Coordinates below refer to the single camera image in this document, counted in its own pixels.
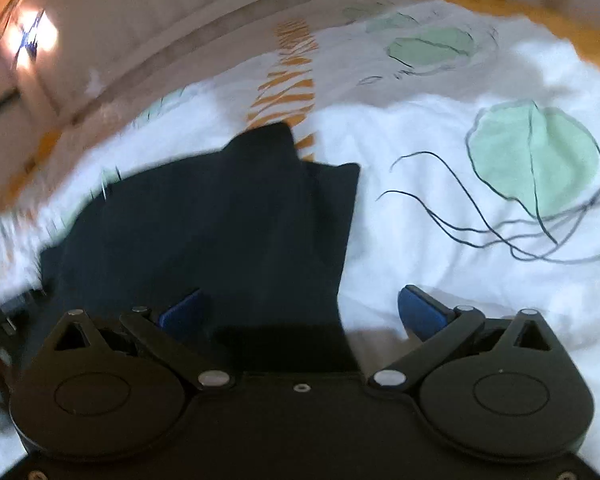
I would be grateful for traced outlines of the black hooded sweatshirt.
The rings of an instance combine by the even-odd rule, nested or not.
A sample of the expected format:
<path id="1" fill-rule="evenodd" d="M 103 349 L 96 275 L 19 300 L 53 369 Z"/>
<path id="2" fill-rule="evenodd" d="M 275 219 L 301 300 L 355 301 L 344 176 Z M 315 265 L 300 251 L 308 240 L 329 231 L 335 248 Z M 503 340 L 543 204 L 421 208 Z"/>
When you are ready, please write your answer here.
<path id="1" fill-rule="evenodd" d="M 275 124 L 110 185 L 42 253 L 48 298 L 27 355 L 69 309 L 116 318 L 202 292 L 206 305 L 178 331 L 213 363 L 353 372 L 337 295 L 359 174 L 304 162 Z"/>

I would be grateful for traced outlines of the white patterned duvet cover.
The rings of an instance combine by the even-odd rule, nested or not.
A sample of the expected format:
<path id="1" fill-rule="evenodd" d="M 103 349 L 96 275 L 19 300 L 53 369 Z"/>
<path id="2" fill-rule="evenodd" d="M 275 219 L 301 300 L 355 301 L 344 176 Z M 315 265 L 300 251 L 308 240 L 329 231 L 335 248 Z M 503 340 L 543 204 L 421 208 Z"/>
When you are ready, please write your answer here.
<path id="1" fill-rule="evenodd" d="M 339 307 L 365 367 L 411 342 L 414 283 L 490 314 L 542 312 L 590 384 L 581 454 L 600 472 L 600 69 L 525 16 L 400 0 L 325 28 L 352 58 L 324 80 L 253 84 L 247 60 L 137 110 L 65 130 L 0 214 L 0 302 L 41 281 L 41 252 L 137 171 L 284 120 L 309 160 L 361 168 Z"/>

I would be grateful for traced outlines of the white wooden bed frame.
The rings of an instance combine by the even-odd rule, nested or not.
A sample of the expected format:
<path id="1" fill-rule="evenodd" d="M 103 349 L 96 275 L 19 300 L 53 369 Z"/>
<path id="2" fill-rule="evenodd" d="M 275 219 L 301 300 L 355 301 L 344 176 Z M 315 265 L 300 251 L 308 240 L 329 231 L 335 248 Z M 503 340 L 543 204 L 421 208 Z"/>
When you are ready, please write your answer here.
<path id="1" fill-rule="evenodd" d="M 45 131 L 96 110 L 137 110 L 183 84 L 255 60 L 253 84 L 289 75 L 324 80 L 350 60 L 343 41 L 318 44 L 325 28 L 380 13 L 400 0 L 0 0 L 0 206 L 9 181 L 33 164 Z M 56 47 L 13 68 L 6 29 L 44 9 Z"/>

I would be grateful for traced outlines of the blue star lamp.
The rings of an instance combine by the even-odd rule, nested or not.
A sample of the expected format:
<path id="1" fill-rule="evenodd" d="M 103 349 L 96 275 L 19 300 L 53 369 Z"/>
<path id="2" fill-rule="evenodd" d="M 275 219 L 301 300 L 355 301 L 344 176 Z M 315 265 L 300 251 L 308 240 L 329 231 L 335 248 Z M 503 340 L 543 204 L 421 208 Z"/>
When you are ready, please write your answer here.
<path id="1" fill-rule="evenodd" d="M 58 29 L 44 9 L 25 10 L 6 29 L 5 46 L 13 68 L 28 68 L 40 52 L 56 47 Z"/>

